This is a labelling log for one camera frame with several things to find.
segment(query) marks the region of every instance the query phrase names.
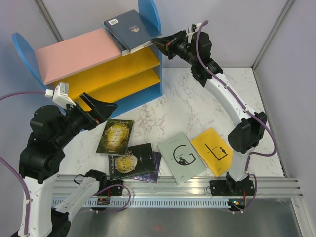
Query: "blue shelf bottom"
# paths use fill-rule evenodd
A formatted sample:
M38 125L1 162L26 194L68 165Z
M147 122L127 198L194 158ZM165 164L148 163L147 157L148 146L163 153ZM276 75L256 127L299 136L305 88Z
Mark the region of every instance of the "blue shelf bottom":
M160 83L152 85L143 89L135 94L129 95L123 99L115 101L118 105L117 109L113 112L110 118L121 115L129 110L141 106L151 100L157 99L162 96Z

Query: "white marble tabletop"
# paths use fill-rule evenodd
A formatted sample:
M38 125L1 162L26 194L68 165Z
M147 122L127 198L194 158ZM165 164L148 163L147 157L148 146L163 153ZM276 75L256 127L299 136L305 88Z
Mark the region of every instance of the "white marble tabletop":
M250 68L226 68L224 73L249 106L259 112L263 110ZM189 68L163 69L163 96L116 118L135 121L130 146L150 142L153 151L158 151L158 143L180 132L191 140L211 127L227 142L227 136L234 128L223 107L194 80ZM66 157L60 165L60 174L85 174L90 169L109 173L108 157L95 152L104 126L80 133L64 148ZM256 151L269 153L272 150L273 143L265 132ZM283 176L277 155L270 158L253 156L249 172L261 177ZM172 176L163 159L159 175ZM215 175L207 168L199 176Z

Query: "white wall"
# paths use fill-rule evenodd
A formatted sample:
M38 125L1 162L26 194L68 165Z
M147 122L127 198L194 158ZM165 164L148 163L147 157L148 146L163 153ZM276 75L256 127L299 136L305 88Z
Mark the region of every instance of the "white wall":
M42 90L18 57L11 34L20 32L34 48L55 43L31 0L2 0L0 7L0 96L21 90ZM34 111L49 101L21 95L0 102L0 156L18 170L20 153L31 133ZM23 189L0 163L0 236L11 236L21 224Z
M290 177L297 177L316 224L316 1L297 0L256 70Z
M101 23L128 10L137 0L43 0L64 39L98 29ZM162 33L170 35L193 23L209 20L212 57L223 67L253 65L286 0L155 0ZM165 67L187 67L180 59Z

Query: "table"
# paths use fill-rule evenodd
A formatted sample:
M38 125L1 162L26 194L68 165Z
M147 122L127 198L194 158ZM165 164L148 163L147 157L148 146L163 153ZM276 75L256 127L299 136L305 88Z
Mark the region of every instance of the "table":
M258 112L263 110L251 68L225 68L224 73L232 87L249 106ZM234 128L223 107L212 94L194 80L189 68L164 68L163 96L116 119L135 121L130 146L150 142L153 151L159 151L157 145L161 141L180 132L184 132L191 140L211 127L227 142L227 136ZM105 124L102 124L92 131L80 133L64 148L66 157L60 165L60 174L85 174L90 169L109 173L107 155L95 152L104 126ZM272 150L273 143L265 132L256 151L269 153ZM283 177L277 154L270 158L253 156L249 172L258 177ZM159 175L172 176L163 159ZM207 168L199 176L215 175Z

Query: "white label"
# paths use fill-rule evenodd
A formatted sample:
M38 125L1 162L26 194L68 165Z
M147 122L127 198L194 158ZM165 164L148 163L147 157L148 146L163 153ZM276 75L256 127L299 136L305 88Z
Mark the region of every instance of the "white label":
M111 21L108 21L108 23L112 26L115 25L116 23L118 23L119 21L117 19L113 19Z

